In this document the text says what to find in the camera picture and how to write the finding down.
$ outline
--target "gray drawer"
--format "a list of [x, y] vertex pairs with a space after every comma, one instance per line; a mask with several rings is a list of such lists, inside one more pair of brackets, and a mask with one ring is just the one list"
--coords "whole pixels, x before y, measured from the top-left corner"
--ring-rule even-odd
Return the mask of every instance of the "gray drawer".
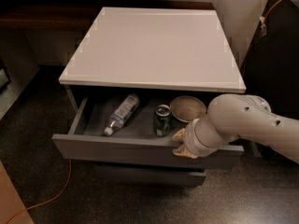
[[206, 158], [176, 157], [172, 149], [178, 146], [171, 137], [185, 123], [172, 122], [166, 137], [157, 137], [152, 130], [153, 110], [157, 105], [169, 104], [167, 97], [158, 96], [140, 106], [125, 128], [106, 137], [103, 130], [110, 114], [120, 104], [120, 96], [101, 99], [84, 98], [68, 134], [52, 137], [56, 147], [68, 159], [128, 163], [179, 168], [230, 169], [243, 153], [243, 147], [223, 146]]
[[99, 164], [95, 167], [99, 178], [119, 183], [138, 183], [196, 187], [203, 185], [206, 174], [197, 170], [144, 167], [137, 165]]

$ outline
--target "soda can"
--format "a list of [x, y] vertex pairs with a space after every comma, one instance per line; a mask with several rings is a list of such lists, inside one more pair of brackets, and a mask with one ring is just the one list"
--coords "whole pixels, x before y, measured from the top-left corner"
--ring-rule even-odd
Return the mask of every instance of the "soda can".
[[156, 107], [153, 115], [153, 131], [157, 136], [163, 137], [170, 133], [171, 117], [169, 106], [159, 105]]

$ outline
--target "white nightstand top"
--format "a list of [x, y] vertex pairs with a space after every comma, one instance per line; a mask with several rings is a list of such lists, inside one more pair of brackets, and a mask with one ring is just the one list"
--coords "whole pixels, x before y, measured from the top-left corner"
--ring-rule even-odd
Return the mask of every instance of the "white nightstand top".
[[246, 89], [214, 10], [103, 7], [59, 80], [185, 91]]

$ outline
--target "drawer front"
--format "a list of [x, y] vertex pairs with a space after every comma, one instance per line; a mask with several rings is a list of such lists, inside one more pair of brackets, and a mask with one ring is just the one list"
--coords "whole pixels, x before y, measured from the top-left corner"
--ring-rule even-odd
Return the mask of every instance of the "drawer front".
[[103, 138], [73, 134], [55, 134], [52, 139], [66, 159], [165, 167], [230, 169], [243, 153], [243, 147], [225, 146], [208, 157], [189, 159], [174, 156], [174, 147], [134, 144], [138, 140], [130, 144], [125, 139], [113, 142], [109, 138], [104, 141]]
[[205, 179], [204, 172], [180, 171], [175, 169], [162, 170], [155, 168], [97, 165], [99, 178], [120, 183], [138, 183], [153, 185], [171, 185], [196, 187], [201, 186]]

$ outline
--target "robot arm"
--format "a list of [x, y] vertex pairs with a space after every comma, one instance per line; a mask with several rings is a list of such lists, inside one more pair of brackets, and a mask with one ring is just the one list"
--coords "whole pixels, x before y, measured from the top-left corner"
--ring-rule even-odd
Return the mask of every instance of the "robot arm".
[[183, 134], [184, 147], [194, 157], [205, 157], [238, 138], [271, 147], [299, 163], [299, 121], [271, 113], [270, 105], [258, 96], [216, 97], [207, 114], [188, 124]]

